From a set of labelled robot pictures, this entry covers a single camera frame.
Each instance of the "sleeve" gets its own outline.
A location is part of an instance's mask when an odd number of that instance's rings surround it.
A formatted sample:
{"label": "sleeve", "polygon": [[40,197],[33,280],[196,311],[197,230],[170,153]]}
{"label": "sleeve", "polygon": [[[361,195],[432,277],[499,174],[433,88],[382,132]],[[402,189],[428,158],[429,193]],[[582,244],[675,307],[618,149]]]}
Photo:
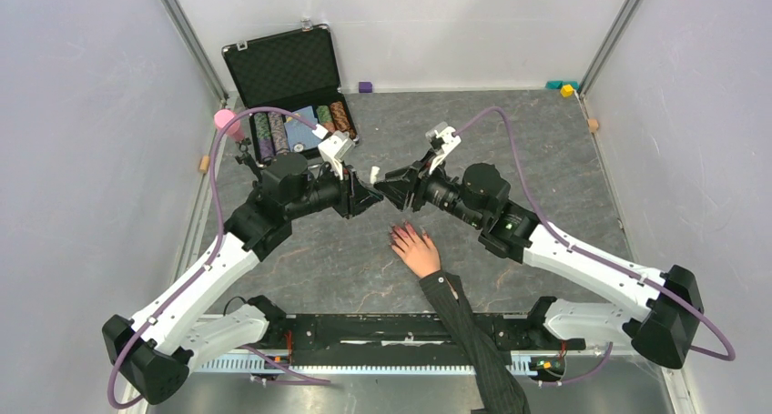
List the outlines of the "sleeve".
{"label": "sleeve", "polygon": [[530,414],[528,401],[520,384],[491,340],[474,323],[472,307],[463,294],[461,279],[440,270],[419,281],[423,294],[432,304],[440,321],[461,346],[474,366],[477,389],[488,414]]}

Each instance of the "metal latch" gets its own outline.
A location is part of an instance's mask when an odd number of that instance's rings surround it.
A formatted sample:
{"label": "metal latch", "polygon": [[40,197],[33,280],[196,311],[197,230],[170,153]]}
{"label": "metal latch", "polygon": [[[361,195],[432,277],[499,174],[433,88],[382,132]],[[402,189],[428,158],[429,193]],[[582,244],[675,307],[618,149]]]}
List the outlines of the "metal latch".
{"label": "metal latch", "polygon": [[300,26],[303,28],[303,32],[308,32],[313,29],[313,23],[311,19],[304,16],[300,19]]}

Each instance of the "purple block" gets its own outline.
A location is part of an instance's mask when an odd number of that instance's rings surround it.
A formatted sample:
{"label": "purple block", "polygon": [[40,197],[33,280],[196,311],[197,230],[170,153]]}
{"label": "purple block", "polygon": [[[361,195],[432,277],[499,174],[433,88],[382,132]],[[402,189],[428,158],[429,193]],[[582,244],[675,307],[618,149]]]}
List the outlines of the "purple block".
{"label": "purple block", "polygon": [[372,82],[360,82],[360,93],[371,93]]}

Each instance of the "stack of poker chips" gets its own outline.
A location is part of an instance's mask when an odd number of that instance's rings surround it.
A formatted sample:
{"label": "stack of poker chips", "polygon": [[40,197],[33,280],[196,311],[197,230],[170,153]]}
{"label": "stack of poker chips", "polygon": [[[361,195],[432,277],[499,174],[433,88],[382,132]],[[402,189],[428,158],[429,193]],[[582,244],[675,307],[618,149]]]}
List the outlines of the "stack of poker chips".
{"label": "stack of poker chips", "polygon": [[284,129],[284,118],[278,112],[269,112],[270,136],[273,138],[273,147],[277,155],[290,152],[290,143],[287,141],[287,131]]}
{"label": "stack of poker chips", "polygon": [[344,134],[349,134],[351,139],[357,137],[356,131],[354,131],[351,123],[349,123],[349,117],[346,116],[346,109],[343,107],[342,102],[335,102],[330,105],[330,112],[332,113],[332,119],[335,122],[335,127],[338,130]]}
{"label": "stack of poker chips", "polygon": [[324,126],[330,133],[335,132],[335,123],[332,122],[332,114],[326,106],[316,108],[316,116],[319,118],[319,124]]}
{"label": "stack of poker chips", "polygon": [[270,136],[270,124],[268,116],[263,113],[255,114],[255,127],[257,128],[258,147],[260,151],[260,160],[268,162],[273,158],[273,141]]}

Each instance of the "yellow cube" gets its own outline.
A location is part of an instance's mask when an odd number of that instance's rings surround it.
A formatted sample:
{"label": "yellow cube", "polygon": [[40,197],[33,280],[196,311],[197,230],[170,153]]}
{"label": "yellow cube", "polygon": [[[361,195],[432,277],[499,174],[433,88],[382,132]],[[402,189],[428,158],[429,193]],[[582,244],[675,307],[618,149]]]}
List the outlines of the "yellow cube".
{"label": "yellow cube", "polygon": [[560,88],[560,94],[563,97],[573,96],[574,95],[574,87],[570,86],[568,84],[563,85]]}

